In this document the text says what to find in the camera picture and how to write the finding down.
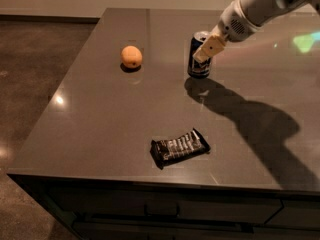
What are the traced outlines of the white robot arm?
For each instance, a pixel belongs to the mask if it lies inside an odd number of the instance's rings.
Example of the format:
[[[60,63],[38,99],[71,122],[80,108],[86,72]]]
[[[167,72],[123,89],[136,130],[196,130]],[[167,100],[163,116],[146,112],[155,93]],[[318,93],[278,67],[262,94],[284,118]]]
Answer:
[[[193,54],[203,63],[222,52],[227,42],[242,42],[270,20],[310,4],[319,12],[320,0],[234,0],[221,14],[217,25]]]

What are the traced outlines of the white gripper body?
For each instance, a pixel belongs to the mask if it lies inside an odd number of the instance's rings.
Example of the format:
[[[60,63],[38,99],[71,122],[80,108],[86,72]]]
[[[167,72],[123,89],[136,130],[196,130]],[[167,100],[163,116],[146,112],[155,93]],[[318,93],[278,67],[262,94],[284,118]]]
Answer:
[[[234,0],[221,14],[211,31],[225,42],[242,42],[260,29],[244,14],[240,0]]]

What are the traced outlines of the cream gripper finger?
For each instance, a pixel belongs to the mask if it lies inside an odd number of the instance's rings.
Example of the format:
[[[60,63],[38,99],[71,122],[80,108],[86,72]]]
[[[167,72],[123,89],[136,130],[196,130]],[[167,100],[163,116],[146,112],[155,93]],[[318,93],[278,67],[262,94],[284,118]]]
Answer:
[[[226,42],[218,34],[210,35],[204,43],[193,54],[193,58],[198,63],[203,63],[222,52],[226,46]]]

